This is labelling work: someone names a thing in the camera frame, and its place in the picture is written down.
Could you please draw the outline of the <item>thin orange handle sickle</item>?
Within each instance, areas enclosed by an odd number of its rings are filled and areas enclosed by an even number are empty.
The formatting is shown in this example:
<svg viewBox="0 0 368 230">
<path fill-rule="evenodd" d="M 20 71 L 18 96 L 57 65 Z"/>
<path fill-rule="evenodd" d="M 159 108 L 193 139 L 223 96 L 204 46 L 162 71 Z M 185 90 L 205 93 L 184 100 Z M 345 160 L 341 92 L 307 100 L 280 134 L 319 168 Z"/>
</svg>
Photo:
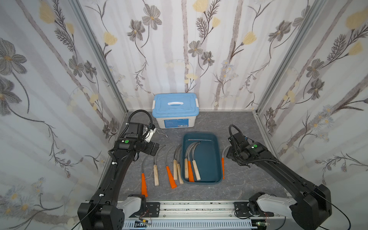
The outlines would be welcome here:
<svg viewBox="0 0 368 230">
<path fill-rule="evenodd" d="M 222 177 L 223 180 L 225 179 L 225 154 L 227 153 L 227 151 L 229 150 L 229 148 L 231 147 L 231 145 L 226 146 L 221 154 L 221 165 L 222 165 Z"/>
</svg>

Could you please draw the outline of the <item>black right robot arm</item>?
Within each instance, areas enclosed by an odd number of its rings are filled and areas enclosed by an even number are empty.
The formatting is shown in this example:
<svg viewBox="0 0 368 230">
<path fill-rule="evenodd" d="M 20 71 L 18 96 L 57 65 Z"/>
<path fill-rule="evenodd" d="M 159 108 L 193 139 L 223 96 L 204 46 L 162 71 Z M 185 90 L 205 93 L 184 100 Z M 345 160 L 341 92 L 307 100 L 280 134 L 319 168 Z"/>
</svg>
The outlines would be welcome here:
<svg viewBox="0 0 368 230">
<path fill-rule="evenodd" d="M 240 166 L 251 164 L 263 169 L 281 184 L 291 198 L 280 198 L 258 192 L 249 198 L 253 215 L 272 212 L 294 219 L 304 230 L 315 230 L 332 215 L 331 192 L 323 184 L 317 186 L 279 161 L 259 142 L 249 143 L 240 132 L 230 135 L 227 158 Z"/>
</svg>

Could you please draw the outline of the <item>orange handle sickle group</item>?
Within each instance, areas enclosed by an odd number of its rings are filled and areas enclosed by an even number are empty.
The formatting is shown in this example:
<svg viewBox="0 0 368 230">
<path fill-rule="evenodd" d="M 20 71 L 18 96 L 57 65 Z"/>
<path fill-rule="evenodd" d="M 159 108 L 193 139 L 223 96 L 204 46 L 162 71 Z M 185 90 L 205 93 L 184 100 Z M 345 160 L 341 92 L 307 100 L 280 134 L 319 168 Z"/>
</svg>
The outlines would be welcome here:
<svg viewBox="0 0 368 230">
<path fill-rule="evenodd" d="M 192 170 L 192 164 L 190 161 L 190 156 L 193 153 L 193 151 L 195 150 L 195 147 L 199 144 L 200 142 L 194 142 L 192 144 L 189 145 L 187 151 L 186 151 L 186 159 L 187 159 L 187 167 L 188 167 L 188 180 L 189 182 L 194 182 L 194 174 L 193 174 L 193 170 Z"/>
</svg>

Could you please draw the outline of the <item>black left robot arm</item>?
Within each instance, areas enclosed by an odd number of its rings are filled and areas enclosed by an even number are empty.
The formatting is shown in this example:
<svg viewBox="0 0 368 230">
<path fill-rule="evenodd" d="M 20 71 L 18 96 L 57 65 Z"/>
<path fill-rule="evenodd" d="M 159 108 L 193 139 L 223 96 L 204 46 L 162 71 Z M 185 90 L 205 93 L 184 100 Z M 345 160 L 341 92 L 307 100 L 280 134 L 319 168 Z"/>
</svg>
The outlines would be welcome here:
<svg viewBox="0 0 368 230">
<path fill-rule="evenodd" d="M 83 230 L 120 230 L 126 218 L 147 213 L 144 195 L 131 194 L 119 208 L 118 197 L 129 166 L 139 153 L 155 156 L 160 145 L 141 140 L 137 135 L 119 138 L 108 152 L 112 161 L 95 194 L 81 203 L 77 214 Z"/>
</svg>

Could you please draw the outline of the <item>wooden handle sickle group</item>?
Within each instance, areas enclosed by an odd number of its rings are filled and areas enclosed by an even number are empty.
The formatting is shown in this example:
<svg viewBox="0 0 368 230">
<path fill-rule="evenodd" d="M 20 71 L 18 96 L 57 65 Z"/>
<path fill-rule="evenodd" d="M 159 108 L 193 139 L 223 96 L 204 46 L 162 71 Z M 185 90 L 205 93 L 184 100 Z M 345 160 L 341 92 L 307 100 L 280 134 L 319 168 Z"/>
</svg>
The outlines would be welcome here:
<svg viewBox="0 0 368 230">
<path fill-rule="evenodd" d="M 188 179 L 188 167 L 187 167 L 186 153 L 185 153 L 184 167 L 185 167 L 185 179 Z"/>
</svg>

